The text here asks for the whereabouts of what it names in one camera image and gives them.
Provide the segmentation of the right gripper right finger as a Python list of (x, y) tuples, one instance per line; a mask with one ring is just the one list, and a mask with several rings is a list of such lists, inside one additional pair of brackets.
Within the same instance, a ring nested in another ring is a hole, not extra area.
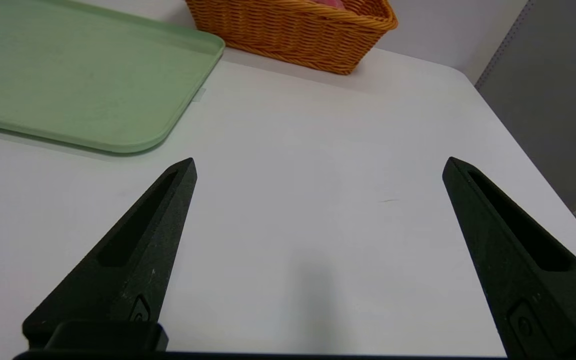
[(478, 168), (442, 180), (510, 359), (576, 359), (576, 256)]

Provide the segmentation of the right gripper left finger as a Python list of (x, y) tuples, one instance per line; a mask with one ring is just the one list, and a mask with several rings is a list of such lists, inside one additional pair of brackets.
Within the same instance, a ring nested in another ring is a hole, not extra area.
[(192, 158), (163, 171), (26, 317), (29, 348), (70, 321), (157, 322), (196, 182)]

